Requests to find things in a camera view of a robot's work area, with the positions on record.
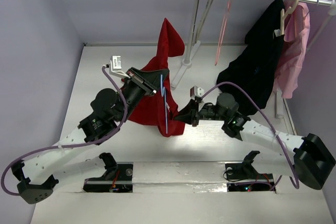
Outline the blue wire hanger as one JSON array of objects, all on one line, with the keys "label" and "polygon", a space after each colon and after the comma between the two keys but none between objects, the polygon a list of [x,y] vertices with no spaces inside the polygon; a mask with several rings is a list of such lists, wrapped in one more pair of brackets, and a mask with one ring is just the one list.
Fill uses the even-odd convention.
[{"label": "blue wire hanger", "polygon": [[165,118],[165,133],[168,134],[168,110],[169,105],[167,103],[167,95],[166,95],[166,88],[164,86],[164,79],[163,75],[160,75],[160,93],[161,97],[163,98],[163,106],[164,106],[164,118]]}]

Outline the wooden hanger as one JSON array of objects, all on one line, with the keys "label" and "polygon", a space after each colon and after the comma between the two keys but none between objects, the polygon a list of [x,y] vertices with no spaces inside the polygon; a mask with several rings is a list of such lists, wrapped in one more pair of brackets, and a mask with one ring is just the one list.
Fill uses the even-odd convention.
[{"label": "wooden hanger", "polygon": [[300,0],[293,0],[292,6],[289,6],[287,9],[282,9],[280,12],[280,35],[285,34],[285,20],[288,15],[291,15],[296,7],[298,6]]}]

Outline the white clothes rack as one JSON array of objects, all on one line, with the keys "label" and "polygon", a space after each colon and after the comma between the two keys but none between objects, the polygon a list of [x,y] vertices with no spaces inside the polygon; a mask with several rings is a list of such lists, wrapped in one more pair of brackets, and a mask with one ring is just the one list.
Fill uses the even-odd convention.
[{"label": "white clothes rack", "polygon": [[[205,23],[206,17],[209,13],[209,10],[212,6],[213,1],[214,0],[207,1],[205,9],[201,15],[201,19],[199,22],[197,22],[197,13],[198,13],[198,7],[199,7],[200,0],[194,0],[186,53],[184,55],[184,58],[182,59],[181,66],[177,74],[171,81],[172,89],[177,88],[178,84],[180,83],[183,76],[185,75],[186,70],[192,66],[192,59],[196,55],[201,45],[201,42],[199,41],[199,36],[201,34],[203,25]],[[291,14],[294,11],[294,8],[298,5],[299,2],[307,3],[307,4],[315,4],[317,6],[329,7],[327,17],[321,23],[319,28],[316,30],[316,32],[314,33],[314,35],[311,37],[310,41],[308,42],[307,50],[309,50],[313,46],[313,44],[316,42],[316,40],[318,39],[322,31],[325,29],[329,21],[332,19],[332,17],[335,16],[335,0],[290,0],[290,1],[293,1],[293,5],[290,6],[287,11],[281,12],[281,22],[280,22],[281,32],[284,32],[285,19],[287,18],[289,14]]]}]

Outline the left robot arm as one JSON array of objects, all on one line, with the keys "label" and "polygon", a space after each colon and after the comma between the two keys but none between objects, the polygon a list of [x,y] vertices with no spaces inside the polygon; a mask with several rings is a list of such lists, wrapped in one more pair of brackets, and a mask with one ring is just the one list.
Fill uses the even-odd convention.
[{"label": "left robot arm", "polygon": [[68,165],[84,151],[101,145],[117,134],[145,96],[154,96],[169,75],[168,69],[143,71],[134,67],[125,74],[121,88],[105,88],[90,103],[92,113],[66,137],[50,147],[28,153],[10,165],[18,179],[18,195],[28,204],[48,198],[67,178],[88,171],[98,173],[96,181],[114,182],[118,164],[110,153]]}]

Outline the black t shirt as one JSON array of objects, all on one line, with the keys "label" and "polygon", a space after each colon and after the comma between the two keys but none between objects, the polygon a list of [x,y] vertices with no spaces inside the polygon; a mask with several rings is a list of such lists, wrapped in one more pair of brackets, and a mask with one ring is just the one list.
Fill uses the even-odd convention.
[{"label": "black t shirt", "polygon": [[232,82],[264,109],[274,87],[284,35],[280,32],[283,0],[274,0],[245,36],[246,48],[219,73],[216,83]]}]

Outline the pink shirt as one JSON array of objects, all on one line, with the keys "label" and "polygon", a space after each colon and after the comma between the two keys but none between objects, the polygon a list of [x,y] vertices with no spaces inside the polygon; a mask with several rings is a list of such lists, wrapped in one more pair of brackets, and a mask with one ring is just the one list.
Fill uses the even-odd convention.
[{"label": "pink shirt", "polygon": [[[293,1],[284,1],[284,8]],[[275,72],[274,90],[281,90],[282,98],[291,99],[298,87],[298,77],[306,55],[310,33],[310,15],[306,3],[300,2],[295,11],[285,20],[283,47]]]}]

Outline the red t shirt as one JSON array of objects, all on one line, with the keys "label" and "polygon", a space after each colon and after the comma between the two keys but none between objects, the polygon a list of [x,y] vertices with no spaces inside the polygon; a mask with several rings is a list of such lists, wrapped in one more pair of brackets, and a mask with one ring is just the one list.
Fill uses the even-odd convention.
[{"label": "red t shirt", "polygon": [[[183,55],[184,49],[185,46],[180,35],[168,19],[164,19],[159,35],[156,56],[153,57],[142,70],[153,71],[168,68],[168,58]],[[164,106],[160,92],[151,97],[144,96],[130,115],[129,120],[142,125],[157,126],[164,137],[182,135],[185,129],[185,123],[173,120],[173,117],[178,114],[178,105],[171,94],[169,76],[165,78],[164,86],[166,88],[167,103],[169,105],[168,134],[165,133]]]}]

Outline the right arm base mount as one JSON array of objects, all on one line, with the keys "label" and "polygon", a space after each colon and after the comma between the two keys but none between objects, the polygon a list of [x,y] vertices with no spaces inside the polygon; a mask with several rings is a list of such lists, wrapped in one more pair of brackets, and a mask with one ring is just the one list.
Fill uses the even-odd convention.
[{"label": "right arm base mount", "polygon": [[253,167],[258,154],[260,151],[251,151],[242,161],[225,164],[223,178],[228,192],[276,191],[273,175],[258,173]]}]

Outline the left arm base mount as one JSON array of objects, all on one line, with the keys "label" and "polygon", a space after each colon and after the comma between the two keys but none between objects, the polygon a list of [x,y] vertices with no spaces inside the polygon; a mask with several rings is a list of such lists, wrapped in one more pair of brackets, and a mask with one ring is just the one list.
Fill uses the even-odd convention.
[{"label": "left arm base mount", "polygon": [[87,193],[133,192],[133,163],[117,163],[111,153],[102,153],[105,172],[100,177],[85,179],[83,190]]}]

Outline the grey plastic hanger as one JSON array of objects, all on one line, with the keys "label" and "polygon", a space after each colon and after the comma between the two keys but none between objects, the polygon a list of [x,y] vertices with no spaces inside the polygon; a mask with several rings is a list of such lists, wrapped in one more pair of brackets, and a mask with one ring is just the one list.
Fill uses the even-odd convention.
[{"label": "grey plastic hanger", "polygon": [[210,8],[212,6],[213,1],[214,0],[207,0],[207,3],[205,5],[205,9],[204,9],[204,11],[201,15],[201,19],[200,19],[200,21],[198,23],[198,26],[197,26],[196,35],[195,35],[195,42],[198,42],[199,39],[200,39],[200,35],[201,35],[201,32],[202,32],[204,23],[206,21],[206,18],[208,16],[208,13],[210,11]]}]

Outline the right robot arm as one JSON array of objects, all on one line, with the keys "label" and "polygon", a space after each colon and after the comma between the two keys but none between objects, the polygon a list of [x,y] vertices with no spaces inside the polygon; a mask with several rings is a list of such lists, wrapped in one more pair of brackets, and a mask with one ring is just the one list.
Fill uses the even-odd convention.
[{"label": "right robot arm", "polygon": [[252,150],[240,163],[228,164],[229,180],[255,179],[258,174],[270,173],[292,177],[315,190],[323,188],[335,167],[335,158],[320,137],[312,133],[299,136],[276,131],[242,115],[238,107],[228,93],[221,93],[215,104],[193,98],[173,119],[193,127],[200,120],[222,121],[227,136],[273,151],[268,156]]}]

